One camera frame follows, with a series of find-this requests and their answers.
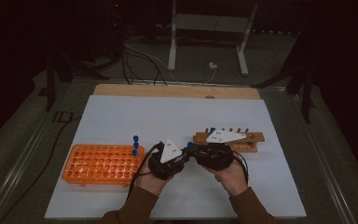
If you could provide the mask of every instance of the white table surface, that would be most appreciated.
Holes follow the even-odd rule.
[[[185,147],[193,134],[211,127],[262,132],[266,142],[258,143],[258,152],[242,153],[249,166],[249,186],[273,216],[306,215],[263,100],[92,95],[73,145],[131,145],[138,135],[146,151],[168,136]],[[99,218],[119,209],[127,193],[121,186],[80,187],[59,177],[45,218]],[[212,219],[236,214],[220,183],[190,159],[165,187],[150,217]]]

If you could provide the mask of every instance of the floor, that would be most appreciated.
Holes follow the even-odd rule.
[[[211,41],[193,34],[185,35],[179,42],[176,69],[169,72],[164,65],[168,61],[169,38],[134,36],[127,42],[127,79],[123,77],[121,63],[103,71],[102,75],[110,77],[104,81],[109,83],[133,81],[133,84],[153,85],[159,69],[161,75],[157,84],[164,84],[165,80],[169,85],[249,87],[278,74],[295,41],[294,37],[286,35],[251,35],[245,51],[250,74],[244,77],[236,61],[236,42],[231,39]],[[158,69],[150,61],[132,56],[139,56],[135,50],[158,58],[155,60]],[[209,68],[209,63],[217,64],[217,68]],[[298,116],[300,102],[297,97],[283,91],[287,81],[281,80],[260,90],[268,110],[273,111],[271,119],[279,130],[282,148],[308,214],[306,218],[286,219],[285,223],[358,223],[358,164],[351,149],[318,88],[312,91],[315,107],[310,110],[311,124],[307,124]],[[62,124],[53,121],[54,116],[57,111],[80,116],[93,88],[102,81],[76,73],[72,83],[58,82],[57,101],[50,112],[45,112],[46,99],[37,96],[45,87],[46,72],[35,77],[34,82],[35,91],[0,131],[0,215],[9,211],[23,192],[27,192],[7,213],[3,223],[99,223],[99,220],[46,220],[43,216],[77,126],[75,122],[68,125],[55,145]],[[54,160],[27,191],[44,170],[52,148],[55,148]],[[18,160],[21,155],[28,158],[22,164]],[[13,176],[14,171],[18,171],[16,176]],[[231,221],[194,220],[191,223],[228,224]]]

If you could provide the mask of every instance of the dark background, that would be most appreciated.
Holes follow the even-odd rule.
[[[80,0],[0,1],[0,127],[34,89],[32,78],[46,69],[51,39],[74,57],[92,61],[96,52],[101,52],[101,46],[95,44],[99,39],[93,34],[104,35],[103,28],[94,27],[92,31],[90,23],[100,20],[103,26],[104,12],[101,17],[90,17],[94,21],[83,20],[88,13],[85,8],[94,15],[98,8],[104,8],[104,1],[94,2],[95,7]],[[240,13],[217,7],[219,1],[199,1],[197,6],[192,2],[183,0],[178,7],[192,11],[203,4],[203,10],[211,14]],[[123,21],[140,34],[153,36],[156,23],[170,23],[170,1],[119,3]],[[358,160],[358,1],[262,1],[253,28],[256,34],[272,31],[298,35],[284,68],[316,64],[313,83],[321,88]]]

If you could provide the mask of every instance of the person's left hand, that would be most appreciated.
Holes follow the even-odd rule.
[[[159,194],[164,189],[165,185],[172,179],[172,177],[167,180],[162,180],[162,179],[156,177],[155,175],[153,175],[152,173],[150,173],[150,169],[148,166],[149,159],[150,159],[150,157],[147,158],[144,166],[140,167],[140,169],[141,169],[141,172],[139,173],[140,176],[136,180],[135,185],[141,189],[145,189],[145,190],[149,191],[150,193],[152,193],[156,196],[159,196]]]

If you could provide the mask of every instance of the person's right hand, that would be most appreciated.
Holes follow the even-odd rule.
[[[241,158],[237,154],[234,153],[234,155],[241,161]],[[243,172],[241,164],[236,160],[234,160],[228,168],[221,171],[204,168],[214,174],[214,178],[222,184],[229,196],[237,196],[248,189],[245,173]]]

